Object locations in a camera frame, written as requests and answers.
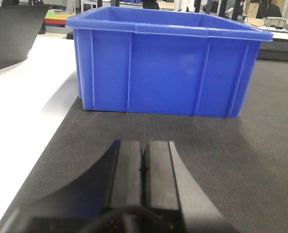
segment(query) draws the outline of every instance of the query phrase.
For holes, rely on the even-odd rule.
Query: white table surface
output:
[[[0,219],[77,96],[73,40],[37,37],[0,70]]]

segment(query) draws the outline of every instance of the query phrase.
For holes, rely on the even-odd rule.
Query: black pole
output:
[[[119,6],[119,0],[111,0],[111,6]]]
[[[233,7],[233,13],[232,13],[231,20],[234,20],[234,21],[238,20],[238,15],[239,15],[239,11],[240,11],[240,4],[241,4],[241,0],[235,0],[235,5]]]
[[[195,0],[194,1],[194,11],[195,13],[200,12],[200,6],[201,6],[201,0]]]
[[[102,0],[97,0],[96,6],[97,7],[102,7],[103,6]]]
[[[212,2],[213,0],[208,0],[206,5],[206,14],[211,14]]]
[[[225,16],[226,6],[227,6],[227,0],[221,0],[221,7],[220,11],[218,12],[219,17]]]

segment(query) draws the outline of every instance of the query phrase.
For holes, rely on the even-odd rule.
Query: desk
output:
[[[77,95],[73,40],[37,37],[26,61],[0,70],[0,218]]]
[[[174,141],[241,233],[288,233],[288,63],[256,62],[239,118],[83,111],[77,99],[5,216],[77,178],[117,138]]]

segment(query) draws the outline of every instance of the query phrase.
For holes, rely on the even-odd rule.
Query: black panel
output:
[[[0,69],[27,59],[49,6],[0,7]]]

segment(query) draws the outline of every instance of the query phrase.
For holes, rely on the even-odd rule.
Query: cable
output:
[[[143,207],[143,206],[126,206],[119,209],[115,209],[109,212],[106,212],[102,216],[97,219],[94,219],[83,229],[79,231],[79,233],[96,233],[103,230],[105,227],[108,226],[110,221],[115,221],[121,219],[125,214],[132,214],[132,215],[140,215],[144,216],[156,224],[158,224],[161,228],[165,229],[166,231],[171,230],[170,224],[163,221],[158,215],[156,215],[151,210]]]
[[[139,233],[139,224],[137,216],[135,215],[123,215],[123,221],[126,233]]]

